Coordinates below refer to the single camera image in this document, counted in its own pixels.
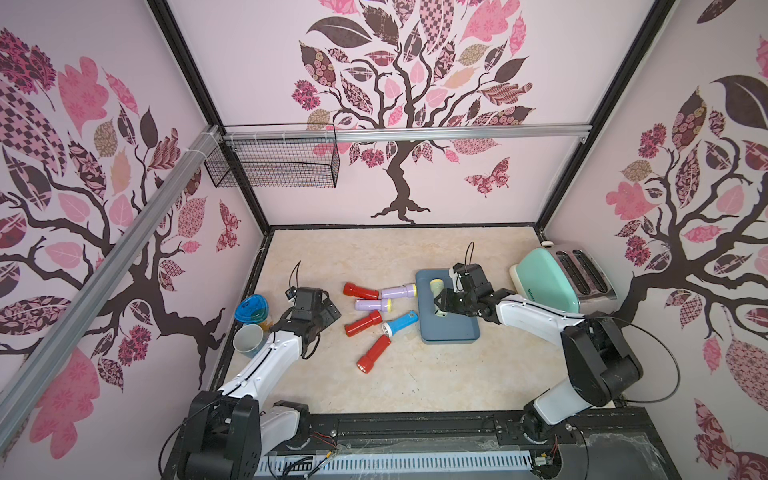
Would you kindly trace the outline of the purple flashlight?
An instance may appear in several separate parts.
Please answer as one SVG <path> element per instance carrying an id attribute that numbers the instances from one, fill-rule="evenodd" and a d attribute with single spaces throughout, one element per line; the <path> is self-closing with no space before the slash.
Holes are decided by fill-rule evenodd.
<path id="1" fill-rule="evenodd" d="M 381 299 L 414 298 L 417 296 L 417 287 L 414 283 L 390 287 L 380 291 Z"/>
<path id="2" fill-rule="evenodd" d="M 354 308 L 356 311 L 379 311 L 379 312 L 391 312 L 392 300 L 391 299 L 358 299 L 355 301 Z"/>

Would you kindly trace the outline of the blue flashlight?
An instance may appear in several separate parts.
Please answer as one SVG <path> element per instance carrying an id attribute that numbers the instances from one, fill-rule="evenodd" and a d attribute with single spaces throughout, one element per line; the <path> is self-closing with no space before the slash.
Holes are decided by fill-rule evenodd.
<path id="1" fill-rule="evenodd" d="M 410 311 L 394 320 L 385 322 L 382 325 L 383 332 L 387 337 L 392 338 L 398 332 L 417 323 L 418 321 L 418 314 L 415 311 Z"/>

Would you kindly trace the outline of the pale green flashlight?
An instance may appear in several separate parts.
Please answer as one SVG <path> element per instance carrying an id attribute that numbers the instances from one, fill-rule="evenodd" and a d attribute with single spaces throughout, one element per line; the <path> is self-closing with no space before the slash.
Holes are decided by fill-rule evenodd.
<path id="1" fill-rule="evenodd" d="M 446 288 L 442 279 L 433 279 L 429 283 L 430 291 L 433 296 L 434 315 L 438 318 L 447 316 L 447 312 L 443 310 L 447 299 Z"/>

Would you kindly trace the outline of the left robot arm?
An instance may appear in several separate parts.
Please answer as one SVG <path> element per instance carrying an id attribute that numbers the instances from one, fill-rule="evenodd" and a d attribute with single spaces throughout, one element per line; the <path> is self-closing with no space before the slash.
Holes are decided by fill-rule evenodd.
<path id="1" fill-rule="evenodd" d="M 284 443 L 309 442 L 310 413 L 305 404 L 267 400 L 282 376 L 309 359 L 321 332 L 341 317 L 327 291 L 291 287 L 291 306 L 269 330 L 247 366 L 215 391 L 193 399 L 180 435 L 179 479 L 251 479 L 262 455 Z"/>

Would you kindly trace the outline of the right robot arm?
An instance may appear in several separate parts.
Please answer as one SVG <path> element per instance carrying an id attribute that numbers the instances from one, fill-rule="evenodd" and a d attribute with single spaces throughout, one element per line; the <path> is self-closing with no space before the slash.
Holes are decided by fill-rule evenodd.
<path id="1" fill-rule="evenodd" d="M 643 376 L 641 363 L 616 321 L 590 318 L 494 289 L 478 264 L 457 263 L 451 285 L 434 300 L 438 310 L 517 328 L 562 349 L 567 377 L 523 410 L 527 437 L 541 442 L 552 428 L 593 407 L 603 407 Z"/>

